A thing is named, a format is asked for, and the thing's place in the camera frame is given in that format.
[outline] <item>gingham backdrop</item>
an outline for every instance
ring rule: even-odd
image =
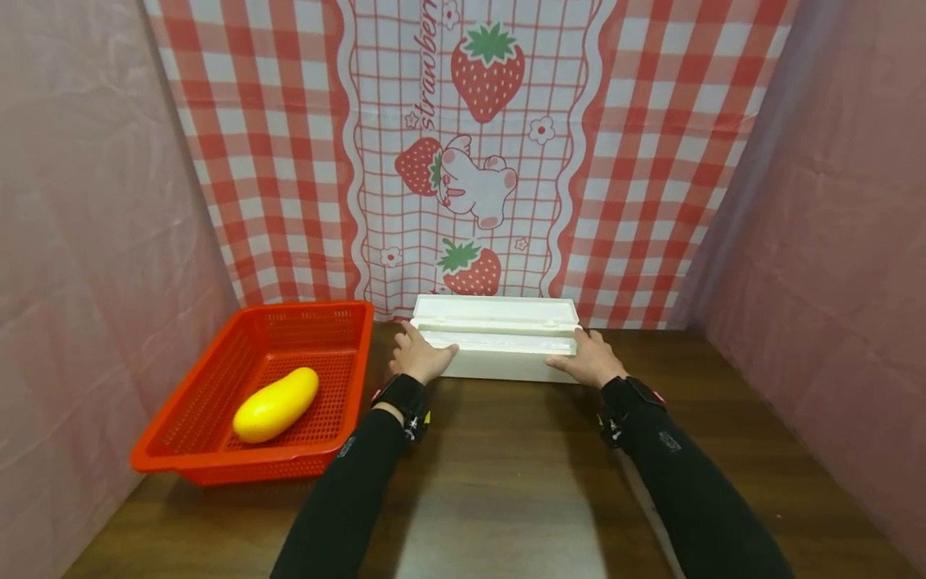
[[[796,3],[145,0],[243,304],[456,289],[626,328],[668,319]],[[472,34],[507,39],[482,79]]]

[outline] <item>green strawberry leaves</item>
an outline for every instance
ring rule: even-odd
[[[432,191],[437,191],[437,188],[441,184],[441,158],[444,154],[441,151],[438,151],[434,154],[434,160],[431,166],[428,168],[428,175],[431,181]]]
[[[463,51],[472,60],[481,58],[486,67],[495,60],[505,63],[515,56],[513,46],[516,41],[511,34],[502,31],[500,22],[496,22],[491,29],[480,24],[478,28],[468,30],[467,36],[469,42],[463,46]]]
[[[447,246],[446,253],[441,260],[437,262],[437,265],[443,267],[444,271],[449,273],[454,273],[461,268],[468,267],[470,263],[479,257],[482,251],[482,248],[477,247],[476,242],[472,241],[465,245],[455,245],[454,242],[445,237],[444,245]]]

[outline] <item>table surface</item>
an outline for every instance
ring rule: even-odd
[[[381,383],[396,326],[374,331]],[[776,535],[798,577],[918,577],[694,333],[606,332]],[[362,577],[671,577],[579,386],[443,379],[390,484]],[[151,475],[66,577],[266,577],[311,485],[201,489]]]

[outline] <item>strawberry print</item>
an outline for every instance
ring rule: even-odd
[[[501,29],[470,29],[450,57],[450,77],[469,113],[485,124],[505,108],[524,80],[524,51]]]
[[[421,137],[395,158],[395,170],[412,193],[425,197],[437,195],[441,182],[441,143]]]
[[[444,268],[444,285],[461,296],[494,296],[498,293],[498,280],[502,263],[496,253],[475,242],[455,245],[444,239],[447,249],[437,265]]]

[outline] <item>red plastic basket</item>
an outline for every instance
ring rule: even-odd
[[[368,302],[239,311],[148,425],[132,467],[199,485],[318,476],[357,426],[372,325]],[[232,418],[242,403],[300,366],[319,374],[308,411],[266,443],[239,440]]]

